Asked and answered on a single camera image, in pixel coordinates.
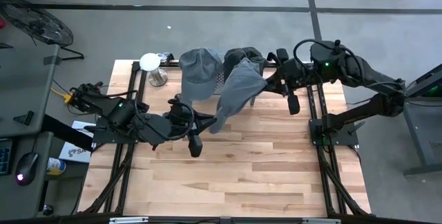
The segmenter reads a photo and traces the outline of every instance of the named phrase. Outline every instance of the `white ball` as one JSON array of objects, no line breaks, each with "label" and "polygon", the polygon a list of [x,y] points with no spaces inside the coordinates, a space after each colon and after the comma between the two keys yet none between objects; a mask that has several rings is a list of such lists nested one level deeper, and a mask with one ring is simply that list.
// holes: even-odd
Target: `white ball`
[{"label": "white ball", "polygon": [[140,67],[144,71],[154,71],[160,66],[161,58],[155,53],[147,53],[140,59]]}]

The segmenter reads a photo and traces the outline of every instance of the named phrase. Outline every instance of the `small can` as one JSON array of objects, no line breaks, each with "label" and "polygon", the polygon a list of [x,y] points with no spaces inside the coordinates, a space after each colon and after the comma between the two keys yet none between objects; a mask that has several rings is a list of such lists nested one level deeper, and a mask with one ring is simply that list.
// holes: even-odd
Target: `small can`
[{"label": "small can", "polygon": [[46,174],[59,176],[64,172],[65,169],[66,169],[66,163],[63,160],[56,158],[49,158]]}]

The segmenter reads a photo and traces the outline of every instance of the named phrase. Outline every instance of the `wooden tabletop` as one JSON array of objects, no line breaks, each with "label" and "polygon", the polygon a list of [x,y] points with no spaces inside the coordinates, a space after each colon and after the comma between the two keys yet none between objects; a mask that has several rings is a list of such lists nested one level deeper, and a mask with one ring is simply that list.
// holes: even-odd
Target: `wooden tabletop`
[{"label": "wooden tabletop", "polygon": [[[132,60],[116,60],[108,93],[127,91]],[[150,113],[169,111],[168,99],[180,93],[181,70],[166,68],[169,80],[154,88],[146,83],[144,103]],[[273,73],[265,71],[265,77]],[[324,85],[327,109],[347,109],[339,82]],[[192,158],[186,140],[166,142],[156,151],[147,143],[135,147],[126,196],[125,215],[147,216],[326,216],[318,157],[310,143],[307,90],[296,91],[301,110],[289,115],[287,99],[261,93],[254,106],[227,120],[222,132],[200,135],[203,150]],[[194,102],[197,111],[214,114],[217,96]],[[109,180],[114,144],[92,154],[79,211],[86,209]],[[358,204],[369,203],[358,157],[336,147],[341,180]],[[337,211],[336,191],[330,187]],[[113,209],[119,192],[117,185]]]}]

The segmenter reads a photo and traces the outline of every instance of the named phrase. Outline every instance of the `gray floor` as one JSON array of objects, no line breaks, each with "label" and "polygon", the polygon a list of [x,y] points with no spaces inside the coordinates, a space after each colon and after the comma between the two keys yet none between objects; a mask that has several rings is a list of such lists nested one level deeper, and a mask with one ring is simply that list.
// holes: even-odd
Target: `gray floor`
[{"label": "gray floor", "polygon": [[[307,0],[30,0],[35,3],[114,3],[172,6],[291,6],[307,7]],[[327,8],[442,8],[442,0],[316,0]],[[224,53],[230,48],[255,46],[263,53],[293,48],[312,38],[309,13],[96,11],[51,10],[75,34],[71,46],[86,54],[84,61],[64,62],[56,80],[66,88],[83,82],[108,82],[115,59],[138,59],[147,52],[184,51],[208,46]],[[409,82],[441,63],[439,42],[442,15],[337,15],[318,16],[323,39],[341,39],[370,65]],[[16,47],[33,45],[11,25],[0,30],[0,42]],[[308,60],[308,46],[300,51]],[[365,88],[344,88],[348,102],[373,93]],[[62,101],[51,95],[48,112],[71,124],[92,117],[70,115]],[[442,173],[404,178],[402,171],[419,165],[403,116],[372,117],[359,129],[363,173],[374,214],[384,217],[441,222]],[[81,179],[57,186],[50,197],[58,214],[68,214],[75,201],[70,188]]]}]

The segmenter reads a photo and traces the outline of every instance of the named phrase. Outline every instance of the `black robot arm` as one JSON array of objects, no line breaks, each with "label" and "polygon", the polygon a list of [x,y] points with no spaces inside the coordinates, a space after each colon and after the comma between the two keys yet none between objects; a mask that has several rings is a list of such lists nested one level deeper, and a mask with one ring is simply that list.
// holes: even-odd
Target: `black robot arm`
[{"label": "black robot arm", "polygon": [[[312,63],[302,63],[296,56],[296,50],[303,43],[314,42],[310,48]],[[322,132],[331,133],[344,125],[362,120],[373,115],[396,116],[403,110],[405,99],[402,79],[393,79],[375,71],[361,57],[336,41],[317,42],[307,39],[294,48],[294,59],[289,59],[285,49],[278,49],[276,54],[269,53],[268,60],[276,63],[276,72],[267,79],[264,91],[288,96],[290,114],[300,110],[294,91],[325,82],[340,80],[345,86],[364,86],[378,92],[366,104],[334,115],[322,117]]]},{"label": "black robot arm", "polygon": [[71,106],[101,117],[96,127],[85,127],[94,133],[94,142],[148,142],[155,150],[163,142],[187,136],[191,155],[198,157],[201,154],[202,141],[198,135],[216,122],[212,115],[198,113],[181,103],[178,96],[168,101],[171,104],[168,113],[163,116],[150,114],[147,113],[149,105],[119,97],[137,91],[102,95],[99,91],[102,84],[82,84],[70,90],[73,92],[69,101]]}]

